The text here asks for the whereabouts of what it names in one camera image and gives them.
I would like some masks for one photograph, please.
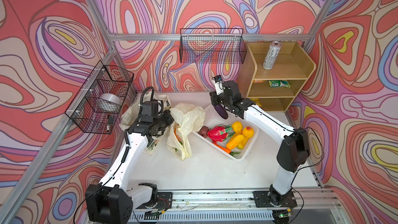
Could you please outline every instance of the white plastic bag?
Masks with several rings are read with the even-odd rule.
[[[170,109],[174,122],[167,139],[167,148],[181,161],[191,157],[192,150],[188,142],[188,134],[199,132],[205,120],[205,111],[198,106],[179,103]]]
[[[151,91],[147,92],[144,95],[144,102],[145,101],[150,101],[150,95]],[[163,111],[167,110],[170,108],[170,99],[168,94],[161,94],[157,95],[154,94],[153,99],[156,100],[162,100],[163,101]],[[135,121],[135,119],[138,117],[138,112],[140,111],[140,97],[137,97],[136,100],[130,105],[130,107],[123,113],[122,118],[120,120],[119,127],[122,129],[122,131],[128,129]],[[145,148],[144,153],[152,156],[152,154],[155,152],[157,146],[162,142],[162,140],[168,136],[168,131],[170,127],[167,127],[164,130],[164,134],[160,137],[153,137],[154,141],[150,147]]]

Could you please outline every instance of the wire basket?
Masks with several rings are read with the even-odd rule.
[[[134,74],[118,66],[102,62],[101,65],[101,71],[82,101],[76,109],[65,113],[83,132],[111,134]],[[101,96],[105,93],[116,95],[120,104],[103,99]]]
[[[240,63],[246,57],[242,28],[180,29],[181,63]]]

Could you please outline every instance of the wooden cabinet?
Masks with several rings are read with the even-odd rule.
[[[316,65],[297,42],[282,42],[274,66],[264,69],[269,45],[270,42],[246,42],[246,58],[236,82],[242,97],[258,98],[264,111],[286,111],[315,71]],[[287,80],[290,88],[270,87],[269,80]]]

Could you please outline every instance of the swirl pattern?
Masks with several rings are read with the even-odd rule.
[[[233,27],[241,27],[246,33],[307,33],[323,2],[97,0],[110,31],[114,33],[179,33],[180,28]],[[150,85],[165,91],[210,90],[214,74],[221,74],[224,79],[236,79],[237,64],[180,64],[176,56],[178,45],[179,42],[161,41],[116,43],[128,69],[136,73],[134,85],[139,90]]]
[[[327,159],[316,169],[352,223],[398,223],[397,10],[398,0],[337,0],[310,52],[317,70],[289,109],[315,127]]]
[[[96,1],[115,33],[205,27],[308,33],[325,0]],[[314,161],[320,159],[320,146],[325,147],[326,160],[316,169],[350,212],[362,213],[351,216],[358,223],[396,218],[391,203],[396,201],[397,172],[391,159],[397,120],[389,109],[397,97],[397,22],[391,20],[396,2],[336,1],[313,43],[311,57],[318,70],[289,110],[297,125],[314,130],[309,133]],[[0,90],[7,92],[0,95],[2,203],[107,48],[84,0],[0,0],[0,29]],[[115,45],[135,73],[137,89],[208,90],[215,75],[235,79],[239,70],[228,63],[181,64],[179,42]],[[130,101],[131,95],[122,111]],[[102,177],[117,135],[117,128],[112,135],[98,135],[73,126],[13,221],[70,223],[84,190]],[[360,189],[364,184],[366,191]],[[80,221],[83,210],[77,214]]]

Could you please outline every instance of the aluminum can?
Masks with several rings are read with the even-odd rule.
[[[271,44],[269,45],[269,50],[267,53],[267,56],[263,62],[263,68],[265,69],[271,69],[272,66],[274,65],[276,61],[276,57],[279,54],[279,51],[281,50],[282,44],[277,41],[272,41]]]

